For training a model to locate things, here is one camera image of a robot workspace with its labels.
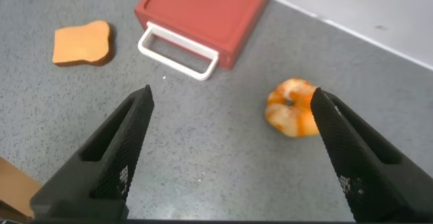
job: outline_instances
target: drawer handle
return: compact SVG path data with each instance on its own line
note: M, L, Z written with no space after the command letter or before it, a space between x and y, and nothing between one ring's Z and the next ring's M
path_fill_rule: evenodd
M174 43L180 47L193 51L196 54L204 56L205 58L211 59L212 61L210 62L208 69L206 69L205 72L200 73L178 62L175 62L169 58L166 58L163 55L156 53L155 51L151 51L148 48L148 46L152 35L156 35L158 37L166 39L171 43ZM147 22L147 30L144 32L144 35L140 38L138 42L138 50L143 55L146 55L158 62L161 62L171 68L174 68L175 70L178 70L179 72L182 72L186 75L190 75L191 77L199 81L204 81L210 77L215 67L217 66L218 58L219 58L219 54L217 51L209 47L206 47L202 44L199 44L195 41L192 41L188 38L185 38L179 34L176 34L175 32L169 31L151 22Z

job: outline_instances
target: brown cardboard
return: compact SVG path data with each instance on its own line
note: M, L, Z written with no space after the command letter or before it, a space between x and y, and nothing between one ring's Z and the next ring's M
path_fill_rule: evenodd
M40 188L39 183L0 157L0 202L33 217L30 199Z

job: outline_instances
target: donut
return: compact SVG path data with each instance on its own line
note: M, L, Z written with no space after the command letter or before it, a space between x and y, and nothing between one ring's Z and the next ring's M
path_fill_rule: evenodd
M303 79L284 81L268 96L266 120L289 137L318 134L319 130L310 107L316 88Z

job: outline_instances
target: white wall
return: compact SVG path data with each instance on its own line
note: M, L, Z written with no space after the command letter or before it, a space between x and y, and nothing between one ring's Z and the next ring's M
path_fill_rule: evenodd
M433 70L433 0L276 0Z

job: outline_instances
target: cardboard box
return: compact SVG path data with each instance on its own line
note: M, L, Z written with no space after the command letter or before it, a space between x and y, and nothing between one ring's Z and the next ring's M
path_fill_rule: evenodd
M30 199L41 185L0 157L0 219L25 223L33 217Z

